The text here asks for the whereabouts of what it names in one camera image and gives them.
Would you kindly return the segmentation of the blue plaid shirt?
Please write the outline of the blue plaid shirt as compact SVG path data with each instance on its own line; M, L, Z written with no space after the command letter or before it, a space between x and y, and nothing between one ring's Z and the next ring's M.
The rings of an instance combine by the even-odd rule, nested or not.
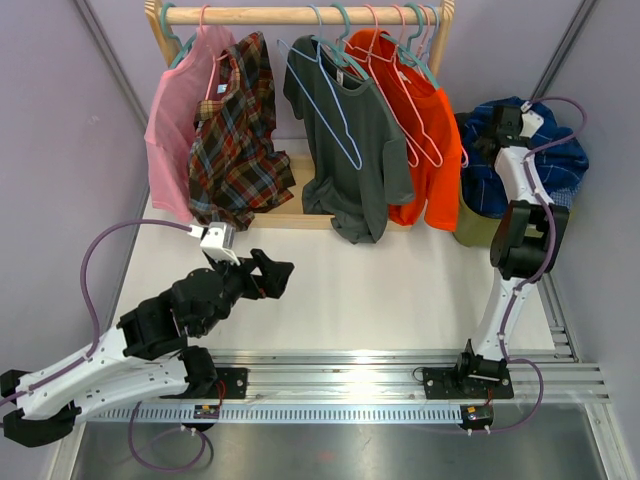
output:
M465 203L477 214L499 219L507 208L507 197L499 175L483 158L473 143L488 128L493 109L497 105L520 107L524 100L509 97L488 101L470 112L455 115L462 145L468 155L468 165L462 170L461 185ZM573 133L569 127L560 126L550 108L536 103L532 110L544 117L544 125L532 138L537 148L560 140ZM535 166L546 191L571 187L582 183L589 168L589 160L579 141L575 138L562 145L549 147L535 155Z

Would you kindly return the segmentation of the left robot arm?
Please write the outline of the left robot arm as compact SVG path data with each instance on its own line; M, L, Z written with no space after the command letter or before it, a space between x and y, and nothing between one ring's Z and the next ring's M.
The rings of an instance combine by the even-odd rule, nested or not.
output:
M40 447L120 406L216 396L213 357L190 339L208 335L240 299L280 298L293 271L260 249L236 263L211 261L123 315L88 352L36 372L3 373L1 395L14 406L1 421L5 438Z

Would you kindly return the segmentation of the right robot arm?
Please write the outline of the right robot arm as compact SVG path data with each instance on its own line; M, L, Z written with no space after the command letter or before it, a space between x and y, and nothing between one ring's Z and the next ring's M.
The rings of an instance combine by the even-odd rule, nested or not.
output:
M531 136L543 118L529 106L499 105L479 149L508 200L490 246L494 282L480 325L453 370L461 398L513 397L509 340L527 296L557 257L569 210L554 203L535 167Z

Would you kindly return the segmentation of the pink hanger with plaid shirt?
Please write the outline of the pink hanger with plaid shirt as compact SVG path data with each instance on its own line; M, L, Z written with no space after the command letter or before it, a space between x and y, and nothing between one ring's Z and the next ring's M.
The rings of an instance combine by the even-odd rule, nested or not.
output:
M224 58L222 52L232 44L234 38L231 31L221 25L209 25L204 23L204 15L209 5L204 5L200 9L199 13L199 30L198 33L201 36L204 52L207 54L207 58L210 60L210 75L207 84L205 100L208 100L211 96L214 80L216 79L216 69L221 58Z

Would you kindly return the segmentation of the red brown plaid shirt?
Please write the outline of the red brown plaid shirt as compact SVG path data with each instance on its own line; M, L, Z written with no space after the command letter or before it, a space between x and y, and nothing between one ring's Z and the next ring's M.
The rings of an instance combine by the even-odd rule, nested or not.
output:
M296 185L289 156L272 141L276 95L263 34L227 47L216 73L226 90L196 110L188 208L202 225L227 222L245 231L257 213L291 200Z

